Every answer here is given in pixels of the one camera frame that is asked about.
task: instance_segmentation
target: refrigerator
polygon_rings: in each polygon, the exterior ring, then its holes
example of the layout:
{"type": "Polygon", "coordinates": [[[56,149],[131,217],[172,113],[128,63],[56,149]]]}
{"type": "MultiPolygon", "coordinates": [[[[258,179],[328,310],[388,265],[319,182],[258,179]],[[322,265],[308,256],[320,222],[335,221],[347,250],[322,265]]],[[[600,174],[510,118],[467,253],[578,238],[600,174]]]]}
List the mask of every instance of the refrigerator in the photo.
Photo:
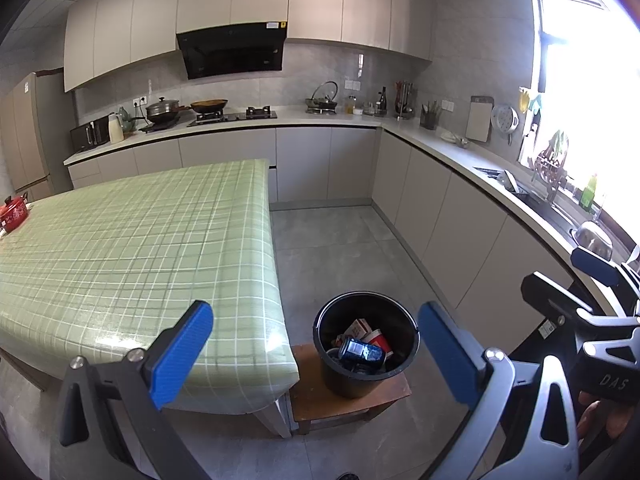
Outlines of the refrigerator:
{"type": "Polygon", "coordinates": [[[28,191],[33,201],[73,189],[63,161],[74,153],[75,126],[62,69],[31,72],[2,98],[2,154],[16,193],[28,191]]]}

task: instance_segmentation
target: trash can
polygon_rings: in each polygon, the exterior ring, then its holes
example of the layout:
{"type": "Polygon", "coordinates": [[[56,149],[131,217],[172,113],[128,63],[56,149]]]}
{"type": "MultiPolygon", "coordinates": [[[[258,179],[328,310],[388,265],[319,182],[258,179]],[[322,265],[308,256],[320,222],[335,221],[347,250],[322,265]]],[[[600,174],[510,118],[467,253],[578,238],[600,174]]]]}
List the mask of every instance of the trash can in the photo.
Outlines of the trash can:
{"type": "Polygon", "coordinates": [[[347,292],[333,298],[318,312],[313,333],[324,383],[332,392],[351,399],[364,397],[385,379],[405,370],[420,344],[418,326],[411,314],[397,301],[377,292],[347,292]],[[391,346],[393,355],[386,360],[384,373],[351,372],[327,355],[336,336],[359,318],[366,319],[372,329],[380,329],[391,346]]]}

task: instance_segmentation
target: white label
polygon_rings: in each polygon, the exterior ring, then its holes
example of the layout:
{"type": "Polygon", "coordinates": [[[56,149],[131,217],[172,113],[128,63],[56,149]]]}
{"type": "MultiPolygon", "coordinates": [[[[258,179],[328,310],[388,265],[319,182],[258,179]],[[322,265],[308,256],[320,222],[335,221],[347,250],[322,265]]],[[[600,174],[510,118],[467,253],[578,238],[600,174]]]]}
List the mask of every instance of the white label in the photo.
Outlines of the white label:
{"type": "Polygon", "coordinates": [[[549,337],[551,335],[551,333],[556,329],[556,326],[553,324],[553,322],[549,319],[547,319],[542,325],[540,325],[540,328],[538,329],[538,332],[540,332],[540,335],[542,336],[542,339],[546,339],[547,337],[549,337]]]}

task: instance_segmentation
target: green bottle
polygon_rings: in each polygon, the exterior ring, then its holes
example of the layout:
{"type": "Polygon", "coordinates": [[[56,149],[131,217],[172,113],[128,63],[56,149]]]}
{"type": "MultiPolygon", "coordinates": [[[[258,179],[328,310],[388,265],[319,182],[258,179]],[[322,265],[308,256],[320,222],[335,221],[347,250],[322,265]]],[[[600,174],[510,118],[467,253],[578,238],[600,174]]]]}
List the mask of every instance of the green bottle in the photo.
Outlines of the green bottle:
{"type": "Polygon", "coordinates": [[[593,204],[593,197],[596,196],[596,186],[598,184],[598,173],[594,173],[589,182],[587,183],[587,187],[584,188],[582,192],[582,198],[580,199],[580,207],[585,211],[591,211],[591,204],[593,204]]]}

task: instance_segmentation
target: finger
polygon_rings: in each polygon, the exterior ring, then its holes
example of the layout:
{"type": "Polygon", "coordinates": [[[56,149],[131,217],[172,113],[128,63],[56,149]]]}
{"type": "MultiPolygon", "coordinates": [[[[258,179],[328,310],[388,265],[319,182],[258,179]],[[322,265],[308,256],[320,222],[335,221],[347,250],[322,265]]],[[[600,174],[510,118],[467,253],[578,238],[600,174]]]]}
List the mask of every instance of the finger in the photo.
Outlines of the finger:
{"type": "Polygon", "coordinates": [[[587,433],[589,433],[591,425],[593,424],[595,411],[599,404],[599,400],[596,400],[596,402],[592,402],[587,407],[587,409],[584,410],[584,413],[580,417],[580,421],[578,422],[578,426],[576,427],[579,440],[587,436],[587,433]]]}
{"type": "Polygon", "coordinates": [[[622,406],[621,404],[614,406],[607,417],[607,434],[611,438],[620,436],[625,431],[626,425],[633,414],[633,406],[622,406]]]}
{"type": "Polygon", "coordinates": [[[587,392],[580,392],[580,394],[578,395],[578,402],[580,402],[580,404],[583,406],[589,406],[596,400],[598,400],[598,397],[588,394],[587,392]]]}

